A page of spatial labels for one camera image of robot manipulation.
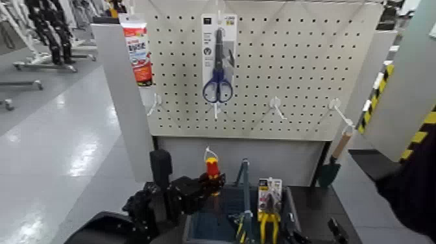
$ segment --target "metal hook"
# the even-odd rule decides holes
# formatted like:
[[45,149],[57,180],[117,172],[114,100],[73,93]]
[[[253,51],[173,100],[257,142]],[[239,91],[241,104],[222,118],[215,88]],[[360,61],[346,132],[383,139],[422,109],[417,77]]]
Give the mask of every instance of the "metal hook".
[[274,97],[273,99],[271,99],[271,101],[269,101],[269,108],[275,109],[277,114],[280,116],[280,118],[287,119],[287,117],[285,117],[283,115],[282,111],[280,111],[280,109],[278,108],[278,107],[280,107],[281,103],[282,102],[278,97]]
[[330,103],[328,104],[328,109],[329,110],[336,110],[336,112],[341,116],[342,120],[349,127],[353,127],[353,121],[351,119],[348,119],[347,117],[344,116],[342,111],[339,110],[340,106],[341,106],[341,100],[339,100],[339,98],[335,98],[335,99],[331,100]]
[[155,93],[153,105],[151,106],[149,112],[147,113],[147,116],[150,116],[156,110],[156,107],[160,105],[162,105],[162,97],[159,96],[157,93]]

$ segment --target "shiny floor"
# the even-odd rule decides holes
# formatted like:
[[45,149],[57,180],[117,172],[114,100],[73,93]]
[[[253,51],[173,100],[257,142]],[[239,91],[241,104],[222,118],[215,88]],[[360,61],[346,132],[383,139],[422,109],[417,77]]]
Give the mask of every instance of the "shiny floor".
[[[76,74],[17,72],[10,62],[0,64],[2,79],[42,79],[46,89],[13,90],[16,110],[0,108],[0,243],[63,243],[97,212],[120,212],[142,185],[98,62],[80,61]],[[341,163],[334,187],[364,243],[431,243],[396,220],[348,154]]]

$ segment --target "scissors blade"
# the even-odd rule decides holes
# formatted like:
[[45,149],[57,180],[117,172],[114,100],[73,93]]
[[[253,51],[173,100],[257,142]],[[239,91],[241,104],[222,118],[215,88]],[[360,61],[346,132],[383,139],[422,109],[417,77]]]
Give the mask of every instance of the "scissors blade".
[[217,30],[215,41],[215,69],[222,69],[224,58],[223,30]]

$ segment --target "label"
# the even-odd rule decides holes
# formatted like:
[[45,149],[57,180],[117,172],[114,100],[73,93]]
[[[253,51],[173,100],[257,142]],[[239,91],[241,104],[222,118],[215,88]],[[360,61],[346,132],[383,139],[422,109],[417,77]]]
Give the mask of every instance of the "label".
[[223,66],[225,77],[233,84],[237,44],[237,15],[223,14],[221,18],[222,20],[218,21],[217,14],[203,14],[201,16],[203,85],[212,78],[212,71],[215,65],[215,39],[217,29],[223,31]]
[[258,185],[258,212],[265,211],[268,195],[272,194],[274,202],[282,199],[282,180],[277,178],[261,178]]
[[138,86],[152,85],[149,37],[146,23],[121,22],[130,55],[133,73]]

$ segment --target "wooden handle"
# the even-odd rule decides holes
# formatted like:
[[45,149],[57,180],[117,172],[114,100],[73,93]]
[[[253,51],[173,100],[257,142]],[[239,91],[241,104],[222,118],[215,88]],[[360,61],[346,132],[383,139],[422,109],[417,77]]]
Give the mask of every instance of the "wooden handle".
[[352,134],[348,134],[348,133],[344,133],[342,135],[341,141],[339,141],[339,144],[337,145],[337,147],[335,148],[332,156],[334,158],[338,158],[342,151],[344,150],[346,144],[348,143],[348,141],[350,140]]

